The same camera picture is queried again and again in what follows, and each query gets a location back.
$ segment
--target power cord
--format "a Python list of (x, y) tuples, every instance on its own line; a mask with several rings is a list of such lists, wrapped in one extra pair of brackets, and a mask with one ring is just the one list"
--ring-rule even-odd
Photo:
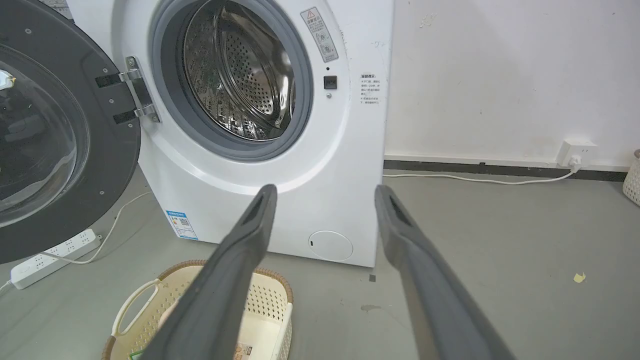
[(67, 258), (63, 258), (61, 256), (57, 256), (54, 254), (49, 254), (48, 252), (41, 252), (41, 255), (46, 255), (46, 256), (50, 256), (52, 258), (56, 258), (56, 259), (60, 259), (60, 260), (64, 260), (64, 261), (68, 261), (69, 263), (72, 264), (78, 264), (78, 265), (84, 265), (84, 264), (88, 264), (91, 263), (96, 256), (98, 256), (98, 254), (100, 253), (100, 250), (102, 250), (102, 247), (104, 246), (105, 243), (107, 243), (107, 240), (109, 240), (109, 237), (111, 236), (111, 233), (113, 232), (113, 229), (116, 227), (116, 224), (118, 223), (118, 219), (120, 218), (120, 214), (122, 214), (122, 210), (124, 210), (124, 208), (127, 207), (127, 205), (131, 204), (132, 202), (140, 199), (141, 197), (148, 195), (152, 192), (146, 192), (143, 194), (140, 194), (138, 196), (136, 196), (135, 198), (133, 198), (131, 201), (129, 201), (128, 203), (124, 204), (120, 210), (118, 210), (118, 214), (116, 215), (115, 220), (113, 221), (113, 225), (111, 226), (111, 229), (109, 230), (109, 232), (107, 233), (107, 236), (104, 237), (104, 240), (102, 241), (102, 243), (100, 244), (100, 247), (98, 247), (98, 250), (93, 254), (93, 256), (89, 259), (89, 260), (84, 260), (84, 261), (78, 261), (78, 260), (73, 260), (73, 259), (67, 259)]
[(0, 295), (2, 294), (2, 291), (4, 290), (4, 288), (8, 287), (9, 285), (13, 285), (11, 280), (7, 281), (4, 285), (0, 286)]
[(542, 179), (542, 180), (528, 180), (528, 181), (517, 181), (514, 183), (510, 183), (507, 181), (498, 181), (498, 180), (490, 180), (490, 179), (469, 179), (467, 177), (460, 177), (454, 175), (447, 174), (398, 174), (398, 175), (382, 175), (383, 177), (446, 177), (449, 179), (457, 179), (464, 181), (472, 181), (474, 183), (491, 183), (491, 184), (501, 184), (501, 185), (524, 185), (524, 184), (535, 184), (535, 183), (552, 183), (554, 181), (559, 181), (574, 175), (581, 168), (581, 158), (580, 156), (572, 156), (569, 161), (569, 165), (571, 166), (571, 171), (569, 174), (563, 175), (561, 177), (557, 177), (555, 179)]

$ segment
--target paper scrap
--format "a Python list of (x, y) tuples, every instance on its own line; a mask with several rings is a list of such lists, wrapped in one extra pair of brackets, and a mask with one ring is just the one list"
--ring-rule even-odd
[(586, 275), (584, 275), (584, 272), (582, 273), (582, 275), (580, 274), (575, 274), (575, 276), (573, 277), (573, 281), (577, 282), (578, 284), (580, 284), (582, 281), (584, 281), (587, 278)]

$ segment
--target wall outlet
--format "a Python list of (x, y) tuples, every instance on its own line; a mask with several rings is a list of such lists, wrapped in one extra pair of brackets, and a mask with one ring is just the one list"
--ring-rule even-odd
[(580, 158), (580, 168), (586, 168), (598, 154), (598, 146), (589, 140), (564, 139), (556, 162), (561, 167), (569, 167), (574, 156)]

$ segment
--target baseboard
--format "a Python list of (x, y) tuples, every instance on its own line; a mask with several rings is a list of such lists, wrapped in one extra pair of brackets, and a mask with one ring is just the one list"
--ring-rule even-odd
[[(466, 172), (469, 174), (491, 174), (509, 176), (533, 176), (533, 177), (560, 177), (567, 173), (566, 168), (557, 168), (555, 163), (542, 161), (511, 161), (511, 160), (480, 160), (468, 158), (433, 158), (423, 156), (385, 156), (385, 169), (407, 170), (407, 171), (432, 171), (432, 172)], [(595, 166), (596, 168), (607, 168), (607, 165)], [(611, 170), (580, 170), (572, 175), (570, 179), (599, 180), (599, 181), (624, 181), (628, 167), (608, 167), (624, 169), (623, 171)]]
[[(449, 163), (469, 165), (497, 165), (504, 167), (531, 167), (531, 168), (559, 168), (555, 161), (542, 159), (487, 159), (487, 158), (462, 158), (455, 156), (426, 156), (411, 154), (385, 154), (385, 160), (417, 161), (421, 163)], [(611, 165), (595, 161), (589, 166), (592, 171), (628, 172), (630, 166)]]

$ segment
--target white power strip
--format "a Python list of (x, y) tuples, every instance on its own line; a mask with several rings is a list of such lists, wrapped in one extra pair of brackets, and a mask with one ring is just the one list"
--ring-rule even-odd
[[(44, 252), (75, 260), (97, 248), (101, 238), (93, 230), (87, 229)], [(11, 269), (11, 282), (18, 290), (22, 290), (67, 264), (64, 260), (38, 254)]]

